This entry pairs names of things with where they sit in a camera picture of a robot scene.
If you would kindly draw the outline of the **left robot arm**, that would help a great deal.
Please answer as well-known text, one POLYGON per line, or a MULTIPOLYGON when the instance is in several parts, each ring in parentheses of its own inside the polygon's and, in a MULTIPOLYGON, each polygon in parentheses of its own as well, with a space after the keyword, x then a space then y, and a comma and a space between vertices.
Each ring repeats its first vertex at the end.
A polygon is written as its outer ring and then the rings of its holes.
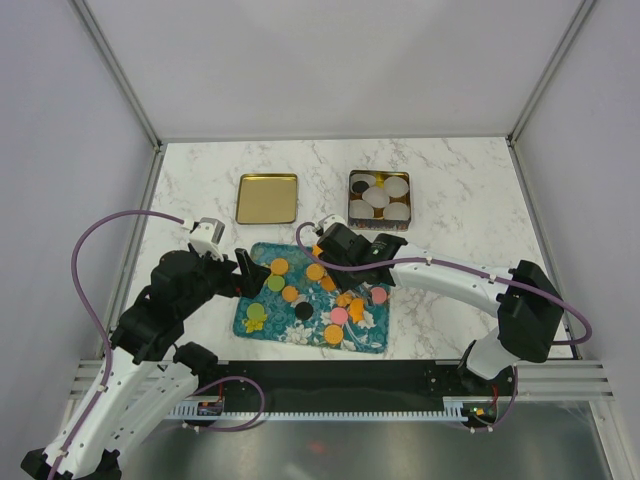
POLYGON ((156 384, 135 395, 184 333, 184 322, 215 296, 255 298, 270 275, 244 249, 236 258, 171 251, 120 317, 99 374, 69 424, 47 447, 28 452, 33 479, 118 479, 129 454, 183 398, 208 394, 218 358, 190 342, 178 348, 156 384))

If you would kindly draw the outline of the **teal floral tray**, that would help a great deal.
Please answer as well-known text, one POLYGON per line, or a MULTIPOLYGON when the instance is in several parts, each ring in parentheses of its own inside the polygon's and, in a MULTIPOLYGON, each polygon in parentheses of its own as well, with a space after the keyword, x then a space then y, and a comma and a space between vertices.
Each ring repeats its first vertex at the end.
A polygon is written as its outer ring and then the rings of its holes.
POLYGON ((315 263, 295 245, 259 242, 250 250, 251 259, 260 266, 270 269, 275 258, 284 258, 289 263, 289 271, 282 276, 286 286, 291 285, 299 291, 295 302, 286 302, 281 292, 272 292, 265 282, 262 291, 253 299, 241 298, 233 320, 233 333, 238 337, 280 342, 298 346, 318 348, 332 348, 348 352, 380 354, 388 345, 390 328, 390 288, 384 285, 370 285, 382 287, 388 293, 387 301, 382 305, 368 303, 363 295, 363 285, 349 292, 353 299, 362 298, 365 302, 364 320, 355 324, 349 316, 348 322, 342 327, 343 341, 339 345, 329 345, 323 337, 323 332, 330 320, 330 312, 338 307, 335 299, 342 294, 326 271, 326 275, 319 282, 312 282, 306 277, 306 268, 315 263), (312 317, 307 321, 296 318, 294 307, 300 302, 308 302, 314 308, 312 317), (252 303, 264 306, 266 318, 263 321, 249 320, 247 308, 252 303))

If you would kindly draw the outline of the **green round cookie lower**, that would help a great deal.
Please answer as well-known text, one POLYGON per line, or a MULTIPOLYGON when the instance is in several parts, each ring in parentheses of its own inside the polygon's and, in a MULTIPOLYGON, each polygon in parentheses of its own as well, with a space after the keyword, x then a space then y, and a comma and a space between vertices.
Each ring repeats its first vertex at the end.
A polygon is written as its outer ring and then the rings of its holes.
POLYGON ((260 303, 252 303, 247 308, 247 318, 249 320, 263 321, 266 318, 264 306, 260 303))

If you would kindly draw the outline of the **white paper cup bottom right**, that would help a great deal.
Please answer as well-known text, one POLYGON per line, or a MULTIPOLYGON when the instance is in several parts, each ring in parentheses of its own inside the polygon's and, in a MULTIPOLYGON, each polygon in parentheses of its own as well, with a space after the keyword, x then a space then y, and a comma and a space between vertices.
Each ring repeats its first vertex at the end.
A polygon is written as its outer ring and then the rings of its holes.
POLYGON ((383 218, 388 221, 409 221, 410 217, 410 208, 401 202, 391 202, 383 210, 383 218))

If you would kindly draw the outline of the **pink round cookie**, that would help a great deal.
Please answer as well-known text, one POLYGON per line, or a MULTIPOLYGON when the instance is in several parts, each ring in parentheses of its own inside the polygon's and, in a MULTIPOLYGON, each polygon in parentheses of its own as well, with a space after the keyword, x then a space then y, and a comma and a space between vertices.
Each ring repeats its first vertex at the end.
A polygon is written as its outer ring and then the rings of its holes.
POLYGON ((371 297, 371 302, 374 305, 382 305, 387 301, 388 293, 382 287, 373 287, 370 290, 370 297, 371 297))
POLYGON ((348 322, 349 313, 345 308, 335 307, 330 312, 330 320, 333 324, 344 325, 348 322))

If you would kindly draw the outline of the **black mounting base plate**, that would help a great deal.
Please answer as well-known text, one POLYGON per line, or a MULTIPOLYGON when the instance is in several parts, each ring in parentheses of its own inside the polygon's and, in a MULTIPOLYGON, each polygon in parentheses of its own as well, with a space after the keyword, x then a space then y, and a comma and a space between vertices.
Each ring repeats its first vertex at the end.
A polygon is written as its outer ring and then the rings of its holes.
POLYGON ((227 408, 254 412, 260 395, 239 376, 262 388, 267 412, 435 410, 446 397, 491 400, 514 388, 510 368, 482 380, 432 360, 231 361, 207 369, 200 385, 222 380, 227 408))

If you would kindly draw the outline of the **gold tin lid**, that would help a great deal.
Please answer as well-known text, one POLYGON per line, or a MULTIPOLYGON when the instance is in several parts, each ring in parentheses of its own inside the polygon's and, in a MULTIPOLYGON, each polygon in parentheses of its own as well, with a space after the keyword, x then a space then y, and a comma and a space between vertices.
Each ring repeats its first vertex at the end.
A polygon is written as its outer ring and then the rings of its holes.
POLYGON ((296 174, 249 173, 240 177, 235 215, 238 224, 291 224, 297 208, 296 174))

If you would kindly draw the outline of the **green round cookie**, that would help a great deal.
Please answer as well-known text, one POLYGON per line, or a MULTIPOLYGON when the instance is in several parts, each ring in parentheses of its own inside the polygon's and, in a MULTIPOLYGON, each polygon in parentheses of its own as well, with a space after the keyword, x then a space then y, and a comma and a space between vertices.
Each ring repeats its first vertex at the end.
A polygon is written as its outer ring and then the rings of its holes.
POLYGON ((272 292, 281 292, 285 286, 286 286, 286 281, 280 275, 271 275, 267 279, 267 287, 272 292))
POLYGON ((247 308, 247 318, 249 320, 263 321, 266 318, 264 306, 260 303, 252 303, 247 308))

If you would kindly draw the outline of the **orange round cookie bottom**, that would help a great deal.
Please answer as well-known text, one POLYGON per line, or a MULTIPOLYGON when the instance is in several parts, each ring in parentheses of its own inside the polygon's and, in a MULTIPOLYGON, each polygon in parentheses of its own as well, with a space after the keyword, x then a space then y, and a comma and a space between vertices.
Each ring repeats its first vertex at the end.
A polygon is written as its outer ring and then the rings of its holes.
POLYGON ((323 337, 329 345, 339 345, 343 341, 344 332, 341 326, 331 324, 325 328, 323 337))

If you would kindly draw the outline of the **pink round cookie right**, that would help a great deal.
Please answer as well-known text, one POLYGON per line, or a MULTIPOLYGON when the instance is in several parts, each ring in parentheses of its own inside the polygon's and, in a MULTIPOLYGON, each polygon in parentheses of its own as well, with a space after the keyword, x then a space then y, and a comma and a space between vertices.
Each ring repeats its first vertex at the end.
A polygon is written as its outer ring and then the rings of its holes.
POLYGON ((382 287, 373 287, 370 290, 370 297, 371 297, 371 302, 374 305, 382 305, 387 301, 388 293, 382 287))

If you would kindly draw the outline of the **orange round cookie mid right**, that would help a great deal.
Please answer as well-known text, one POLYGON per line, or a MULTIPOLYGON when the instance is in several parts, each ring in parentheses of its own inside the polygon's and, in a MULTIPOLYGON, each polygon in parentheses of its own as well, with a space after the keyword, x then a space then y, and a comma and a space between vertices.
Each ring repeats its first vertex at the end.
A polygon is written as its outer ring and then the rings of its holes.
POLYGON ((349 292, 338 295, 335 299, 336 305, 341 308, 347 307, 353 300, 352 295, 349 292))

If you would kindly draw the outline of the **white paper cup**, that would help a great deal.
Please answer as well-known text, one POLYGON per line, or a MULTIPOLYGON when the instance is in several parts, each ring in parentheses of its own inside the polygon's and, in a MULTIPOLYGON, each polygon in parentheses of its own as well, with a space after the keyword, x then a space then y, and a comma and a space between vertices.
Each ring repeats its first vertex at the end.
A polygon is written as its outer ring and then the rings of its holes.
POLYGON ((401 202, 391 202, 383 210, 383 218, 388 221, 409 221, 410 217, 410 208, 401 202))
POLYGON ((356 199, 349 203, 349 216, 354 219, 372 219, 374 208, 364 200, 356 199))
POLYGON ((390 176, 384 180, 384 191, 391 198, 401 198, 409 192, 408 182, 401 176, 390 176))
POLYGON ((374 209, 384 209, 390 203, 390 197, 383 188, 372 186, 361 195, 362 200, 369 203, 374 209))
POLYGON ((350 192, 356 197, 361 196, 363 194, 362 193, 361 195, 356 195, 351 191, 352 184, 357 181, 366 181, 369 184, 369 188, 371 188, 372 186, 375 186, 377 183, 376 177, 370 174, 356 173, 351 175, 349 180, 349 188, 350 188, 350 192))

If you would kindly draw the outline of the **aluminium frame rail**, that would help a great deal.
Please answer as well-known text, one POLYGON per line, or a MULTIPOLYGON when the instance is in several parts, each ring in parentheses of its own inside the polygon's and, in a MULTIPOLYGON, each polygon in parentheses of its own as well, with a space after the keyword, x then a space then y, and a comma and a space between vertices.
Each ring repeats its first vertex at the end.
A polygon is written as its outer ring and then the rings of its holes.
MULTIPOLYGON (((100 373, 101 361, 81 360, 69 400, 81 400, 100 373)), ((519 394, 526 401, 610 400, 614 397, 604 366, 593 360, 556 359, 544 364, 520 362, 519 394)), ((141 395, 162 375, 154 367, 136 395, 141 395)))

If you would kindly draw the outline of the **white paper cup top right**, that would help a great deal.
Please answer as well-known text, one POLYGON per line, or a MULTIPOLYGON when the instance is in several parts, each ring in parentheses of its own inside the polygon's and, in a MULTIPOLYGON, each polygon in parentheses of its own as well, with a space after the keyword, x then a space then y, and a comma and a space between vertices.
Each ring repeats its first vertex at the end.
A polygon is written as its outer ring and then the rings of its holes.
POLYGON ((409 192, 408 182, 401 176, 390 176, 384 180, 384 191, 391 198, 401 198, 409 192))

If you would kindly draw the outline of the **orange round cookie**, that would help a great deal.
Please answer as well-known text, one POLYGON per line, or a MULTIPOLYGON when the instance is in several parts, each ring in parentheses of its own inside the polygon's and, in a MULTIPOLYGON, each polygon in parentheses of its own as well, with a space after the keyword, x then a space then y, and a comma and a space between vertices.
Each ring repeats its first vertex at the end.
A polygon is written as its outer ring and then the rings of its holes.
POLYGON ((312 282, 319 282, 326 275, 326 271, 322 265, 313 263, 306 268, 305 274, 312 282))
POLYGON ((289 263, 284 258, 275 258, 270 264, 272 275, 284 276, 289 271, 289 263))
POLYGON ((331 324, 325 328, 323 337, 329 345, 339 345, 343 341, 344 332, 341 326, 331 324))
POLYGON ((296 287, 288 285, 282 289, 281 295, 286 302, 292 303, 298 299, 299 291, 296 287))

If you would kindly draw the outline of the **square cookie tin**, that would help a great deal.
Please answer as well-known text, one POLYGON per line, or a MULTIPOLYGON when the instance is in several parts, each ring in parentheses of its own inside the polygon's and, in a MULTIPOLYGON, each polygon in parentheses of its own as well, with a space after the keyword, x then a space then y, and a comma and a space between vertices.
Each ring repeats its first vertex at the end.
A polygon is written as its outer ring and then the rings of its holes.
POLYGON ((412 221, 410 176, 402 171, 352 170, 347 223, 351 228, 405 232, 412 221))

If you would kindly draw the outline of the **white paper cup top left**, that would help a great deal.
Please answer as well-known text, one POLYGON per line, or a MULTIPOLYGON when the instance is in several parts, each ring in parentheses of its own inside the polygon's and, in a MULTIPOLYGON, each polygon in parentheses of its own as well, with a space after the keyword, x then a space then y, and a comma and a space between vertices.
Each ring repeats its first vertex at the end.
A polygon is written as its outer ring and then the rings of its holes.
POLYGON ((369 188, 371 188, 372 186, 375 186, 377 183, 376 177, 370 174, 356 173, 351 175, 349 180, 349 188, 350 188, 350 192, 356 197, 361 196, 363 194, 362 193, 361 195, 356 195, 351 191, 352 184, 357 181, 366 181, 369 184, 369 188))

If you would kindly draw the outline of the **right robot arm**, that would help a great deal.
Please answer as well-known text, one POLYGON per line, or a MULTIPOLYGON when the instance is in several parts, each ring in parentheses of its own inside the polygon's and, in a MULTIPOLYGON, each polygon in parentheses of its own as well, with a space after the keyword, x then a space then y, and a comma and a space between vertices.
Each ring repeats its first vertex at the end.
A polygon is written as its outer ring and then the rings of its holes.
POLYGON ((480 394, 520 361, 547 361, 564 315, 560 296, 535 263, 514 268, 462 262, 390 234, 374 240, 340 222, 314 229, 319 258, 334 283, 351 290, 364 283, 432 292, 470 305, 497 325, 465 350, 456 368, 460 388, 480 394))

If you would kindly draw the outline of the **orange flower cookie lower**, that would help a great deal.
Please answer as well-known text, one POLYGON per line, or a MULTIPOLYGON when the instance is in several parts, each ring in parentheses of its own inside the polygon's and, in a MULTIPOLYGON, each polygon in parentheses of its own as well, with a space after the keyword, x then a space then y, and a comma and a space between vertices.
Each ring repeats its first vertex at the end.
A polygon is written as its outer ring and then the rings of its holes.
POLYGON ((349 306, 348 313, 353 323, 357 324, 364 320, 365 302, 362 298, 354 298, 349 306))

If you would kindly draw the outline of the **white paper cup bottom left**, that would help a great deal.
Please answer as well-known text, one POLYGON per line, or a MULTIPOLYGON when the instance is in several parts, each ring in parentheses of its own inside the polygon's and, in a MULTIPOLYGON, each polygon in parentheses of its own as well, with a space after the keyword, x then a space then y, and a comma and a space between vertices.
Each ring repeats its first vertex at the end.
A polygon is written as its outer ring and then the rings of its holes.
POLYGON ((349 203, 349 216, 354 219, 372 219, 374 208, 364 200, 356 199, 349 203))

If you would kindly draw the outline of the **pink round cookie lower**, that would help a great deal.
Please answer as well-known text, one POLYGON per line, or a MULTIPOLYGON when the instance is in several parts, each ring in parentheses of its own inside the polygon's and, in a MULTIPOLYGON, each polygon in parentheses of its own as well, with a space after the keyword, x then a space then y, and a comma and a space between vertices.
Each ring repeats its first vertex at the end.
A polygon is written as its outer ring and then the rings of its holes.
POLYGON ((330 312, 330 320, 333 324, 344 325, 348 322, 349 313, 345 308, 335 307, 330 312))

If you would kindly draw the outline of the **green round cookie upper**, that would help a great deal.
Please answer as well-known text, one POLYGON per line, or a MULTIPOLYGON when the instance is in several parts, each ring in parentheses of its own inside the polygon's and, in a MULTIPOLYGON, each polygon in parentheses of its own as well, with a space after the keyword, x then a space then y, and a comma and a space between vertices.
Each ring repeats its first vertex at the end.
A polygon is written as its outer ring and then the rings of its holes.
POLYGON ((286 286, 286 281, 280 275, 271 275, 267 279, 267 287, 272 292, 281 292, 285 286, 286 286))

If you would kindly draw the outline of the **black round cookie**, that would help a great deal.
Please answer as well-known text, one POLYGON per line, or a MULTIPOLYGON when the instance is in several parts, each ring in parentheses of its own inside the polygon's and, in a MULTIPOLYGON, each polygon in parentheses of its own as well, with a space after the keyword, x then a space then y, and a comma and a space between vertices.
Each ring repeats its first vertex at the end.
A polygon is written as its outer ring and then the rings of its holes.
POLYGON ((307 321, 312 317, 314 308, 308 302, 300 302, 294 307, 294 313, 297 319, 307 321))
POLYGON ((356 195, 361 195, 369 188, 369 184, 366 181, 354 182, 351 186, 351 191, 356 195))

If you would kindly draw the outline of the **white paper cup centre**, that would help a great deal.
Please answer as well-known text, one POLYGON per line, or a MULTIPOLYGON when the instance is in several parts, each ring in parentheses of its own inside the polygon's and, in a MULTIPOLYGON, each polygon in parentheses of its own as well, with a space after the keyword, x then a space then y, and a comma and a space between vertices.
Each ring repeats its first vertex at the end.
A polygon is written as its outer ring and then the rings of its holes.
POLYGON ((384 209, 390 203, 390 197, 383 188, 372 186, 361 195, 362 200, 369 203, 374 209, 384 209))

